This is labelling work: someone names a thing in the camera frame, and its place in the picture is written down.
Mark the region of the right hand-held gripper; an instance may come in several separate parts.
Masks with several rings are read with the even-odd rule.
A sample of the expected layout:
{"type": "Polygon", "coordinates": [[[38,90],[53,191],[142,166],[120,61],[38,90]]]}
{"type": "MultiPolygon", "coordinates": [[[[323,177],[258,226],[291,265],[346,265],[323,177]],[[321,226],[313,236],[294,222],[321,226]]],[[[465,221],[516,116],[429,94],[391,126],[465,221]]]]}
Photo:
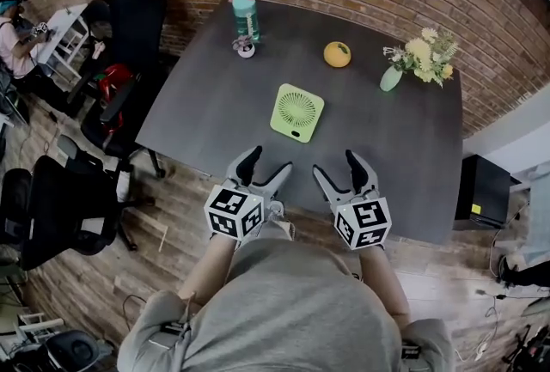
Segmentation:
{"type": "Polygon", "coordinates": [[[353,191],[339,189],[325,170],[312,168],[313,177],[334,214],[333,227],[351,250],[381,246],[392,219],[388,202],[378,190],[378,176],[363,157],[350,149],[345,157],[351,170],[353,191]]]}

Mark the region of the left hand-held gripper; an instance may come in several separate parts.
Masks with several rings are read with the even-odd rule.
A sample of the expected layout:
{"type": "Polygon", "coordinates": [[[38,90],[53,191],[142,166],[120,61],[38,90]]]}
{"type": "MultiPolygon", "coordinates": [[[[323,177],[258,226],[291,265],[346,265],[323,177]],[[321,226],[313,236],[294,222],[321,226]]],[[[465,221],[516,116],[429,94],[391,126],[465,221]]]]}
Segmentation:
{"type": "Polygon", "coordinates": [[[276,197],[289,179],[293,163],[282,165],[264,183],[252,182],[262,146],[248,149],[229,165],[229,177],[214,185],[204,212],[211,232],[242,241],[266,219],[266,204],[276,197]]]}

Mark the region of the small green desk fan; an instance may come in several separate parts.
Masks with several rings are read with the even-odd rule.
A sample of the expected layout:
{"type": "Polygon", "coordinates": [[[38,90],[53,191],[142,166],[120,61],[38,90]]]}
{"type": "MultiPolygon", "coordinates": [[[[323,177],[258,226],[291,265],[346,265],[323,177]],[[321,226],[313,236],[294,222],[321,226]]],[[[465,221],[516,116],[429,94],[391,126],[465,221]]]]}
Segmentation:
{"type": "Polygon", "coordinates": [[[300,143],[308,143],[324,108],[317,95],[289,83],[283,83],[275,100],[270,127],[300,143]]]}

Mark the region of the person's right forearm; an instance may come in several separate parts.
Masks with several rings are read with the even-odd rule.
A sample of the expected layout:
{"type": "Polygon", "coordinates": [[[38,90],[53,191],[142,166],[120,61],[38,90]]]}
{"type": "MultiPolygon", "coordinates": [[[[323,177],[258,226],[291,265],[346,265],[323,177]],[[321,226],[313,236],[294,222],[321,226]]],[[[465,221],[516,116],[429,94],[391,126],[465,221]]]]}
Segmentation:
{"type": "Polygon", "coordinates": [[[366,247],[358,253],[363,281],[371,288],[400,330],[411,322],[406,295],[387,255],[381,247],[366,247]]]}

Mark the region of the person's grey trousers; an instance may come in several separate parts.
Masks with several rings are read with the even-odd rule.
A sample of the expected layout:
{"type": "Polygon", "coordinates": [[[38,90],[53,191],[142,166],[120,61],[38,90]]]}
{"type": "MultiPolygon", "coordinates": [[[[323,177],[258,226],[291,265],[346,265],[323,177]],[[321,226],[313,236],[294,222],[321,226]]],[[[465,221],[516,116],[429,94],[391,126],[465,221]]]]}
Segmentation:
{"type": "Polygon", "coordinates": [[[268,220],[260,225],[257,239],[280,239],[294,241],[296,229],[293,223],[286,221],[268,220]]]}

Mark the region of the pale green vase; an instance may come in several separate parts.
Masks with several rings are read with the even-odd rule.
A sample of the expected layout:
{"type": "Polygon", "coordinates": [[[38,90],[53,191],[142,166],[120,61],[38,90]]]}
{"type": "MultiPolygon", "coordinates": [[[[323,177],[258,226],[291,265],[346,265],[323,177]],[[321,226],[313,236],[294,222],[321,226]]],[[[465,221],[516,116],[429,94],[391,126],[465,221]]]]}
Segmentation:
{"type": "Polygon", "coordinates": [[[399,83],[402,75],[402,70],[398,70],[394,65],[389,66],[382,75],[380,89],[384,92],[391,91],[399,83]]]}

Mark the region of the small potted plant white pot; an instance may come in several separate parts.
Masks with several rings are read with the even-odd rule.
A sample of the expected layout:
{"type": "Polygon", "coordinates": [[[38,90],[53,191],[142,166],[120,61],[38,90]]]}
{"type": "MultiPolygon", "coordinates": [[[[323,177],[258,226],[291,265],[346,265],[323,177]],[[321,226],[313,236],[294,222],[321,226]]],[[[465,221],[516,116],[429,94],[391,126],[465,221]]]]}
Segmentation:
{"type": "Polygon", "coordinates": [[[240,35],[232,42],[232,48],[241,58],[251,58],[255,53],[253,37],[240,35]]]}

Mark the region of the black cabinet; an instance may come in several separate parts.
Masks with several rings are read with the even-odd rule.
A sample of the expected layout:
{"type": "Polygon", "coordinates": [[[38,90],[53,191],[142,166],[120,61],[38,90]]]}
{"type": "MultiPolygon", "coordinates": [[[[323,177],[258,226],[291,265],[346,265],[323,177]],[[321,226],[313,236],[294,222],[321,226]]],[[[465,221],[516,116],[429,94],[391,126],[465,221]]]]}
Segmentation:
{"type": "Polygon", "coordinates": [[[500,230],[507,221],[511,175],[478,155],[461,163],[454,230],[500,230]]]}

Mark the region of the person's grey shirt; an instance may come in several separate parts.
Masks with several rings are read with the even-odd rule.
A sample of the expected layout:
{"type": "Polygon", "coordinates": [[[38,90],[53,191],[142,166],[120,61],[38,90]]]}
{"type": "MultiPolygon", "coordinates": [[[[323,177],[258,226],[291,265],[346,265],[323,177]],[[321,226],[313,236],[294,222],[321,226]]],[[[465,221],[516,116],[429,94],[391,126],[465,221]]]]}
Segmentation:
{"type": "Polygon", "coordinates": [[[321,247],[258,239],[240,247],[226,284],[193,314],[155,293],[119,349],[119,372],[453,372],[441,320],[400,330],[376,293],[321,247]],[[183,338],[161,332],[188,322],[183,338]],[[421,347],[403,360],[404,341],[421,347]]]}

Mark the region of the yellow flower bouquet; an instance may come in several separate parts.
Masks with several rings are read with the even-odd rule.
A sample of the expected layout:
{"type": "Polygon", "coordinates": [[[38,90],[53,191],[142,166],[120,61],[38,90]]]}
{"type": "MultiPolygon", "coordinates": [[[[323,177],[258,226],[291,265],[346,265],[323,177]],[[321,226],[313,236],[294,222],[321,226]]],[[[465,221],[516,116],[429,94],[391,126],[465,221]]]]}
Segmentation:
{"type": "Polygon", "coordinates": [[[410,39],[404,46],[384,46],[382,53],[389,66],[402,70],[403,75],[411,72],[421,82],[433,82],[442,88],[454,74],[451,60],[458,48],[451,33],[424,27],[419,37],[410,39]]]}

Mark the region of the teal water bottle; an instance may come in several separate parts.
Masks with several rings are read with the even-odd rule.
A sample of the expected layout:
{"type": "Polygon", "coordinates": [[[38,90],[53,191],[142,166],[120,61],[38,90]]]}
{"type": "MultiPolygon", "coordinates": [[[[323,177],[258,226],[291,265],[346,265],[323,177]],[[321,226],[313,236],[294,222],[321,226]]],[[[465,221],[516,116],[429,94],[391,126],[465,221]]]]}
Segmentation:
{"type": "Polygon", "coordinates": [[[229,0],[235,18],[235,28],[239,36],[250,36],[260,40],[260,29],[255,0],[229,0]]]}

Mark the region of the red bag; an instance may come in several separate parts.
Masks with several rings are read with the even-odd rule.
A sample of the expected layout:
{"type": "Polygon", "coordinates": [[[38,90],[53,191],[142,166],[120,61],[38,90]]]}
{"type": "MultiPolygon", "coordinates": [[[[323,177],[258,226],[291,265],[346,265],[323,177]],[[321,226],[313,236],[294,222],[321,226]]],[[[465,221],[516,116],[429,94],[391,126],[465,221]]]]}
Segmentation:
{"type": "Polygon", "coordinates": [[[121,110],[131,92],[134,74],[124,64],[113,64],[96,79],[101,95],[100,122],[106,133],[114,134],[124,124],[121,110]]]}

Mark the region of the tall black office chair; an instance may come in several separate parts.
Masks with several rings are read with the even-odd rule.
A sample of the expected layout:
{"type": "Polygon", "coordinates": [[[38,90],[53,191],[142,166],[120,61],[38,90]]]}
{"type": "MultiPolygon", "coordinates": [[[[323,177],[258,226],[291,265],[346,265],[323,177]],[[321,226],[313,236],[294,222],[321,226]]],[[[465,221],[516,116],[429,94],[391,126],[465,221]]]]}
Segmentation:
{"type": "Polygon", "coordinates": [[[70,92],[69,102],[89,95],[95,102],[81,123],[84,137],[106,156],[118,160],[118,171],[131,171],[131,157],[143,148],[137,136],[168,78],[161,61],[160,42],[167,0],[109,0],[112,38],[108,61],[85,72],[70,92]],[[134,74],[131,92],[122,105],[124,124],[114,134],[100,122],[100,91],[96,77],[108,66],[124,64],[134,74]]]}

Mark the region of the black mesh office chair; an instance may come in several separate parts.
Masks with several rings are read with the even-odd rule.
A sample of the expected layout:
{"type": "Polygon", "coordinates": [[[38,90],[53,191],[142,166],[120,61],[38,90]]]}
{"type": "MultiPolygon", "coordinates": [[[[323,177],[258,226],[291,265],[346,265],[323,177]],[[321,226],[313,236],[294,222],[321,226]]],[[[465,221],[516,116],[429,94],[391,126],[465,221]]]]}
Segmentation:
{"type": "Polygon", "coordinates": [[[27,199],[27,236],[20,250],[25,271],[43,265],[66,250],[96,255],[120,238],[129,251],[137,245],[126,235],[121,219],[130,207],[153,205],[152,197],[120,201],[119,173],[103,168],[93,156],[61,165],[49,156],[35,164],[27,199]]]}
{"type": "Polygon", "coordinates": [[[28,215],[32,175],[24,168],[10,169],[3,177],[0,192],[0,244],[19,249],[28,238],[28,215]]]}

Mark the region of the black round seat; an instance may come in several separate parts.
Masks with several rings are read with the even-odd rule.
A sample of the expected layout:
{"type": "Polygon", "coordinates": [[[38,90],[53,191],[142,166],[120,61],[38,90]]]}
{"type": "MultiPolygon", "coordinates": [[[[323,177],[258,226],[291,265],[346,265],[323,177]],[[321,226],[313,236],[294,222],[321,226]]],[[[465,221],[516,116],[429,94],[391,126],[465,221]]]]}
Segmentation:
{"type": "Polygon", "coordinates": [[[61,372],[84,372],[100,357],[98,343],[79,330],[56,334],[46,341],[45,347],[50,362],[61,372]]]}

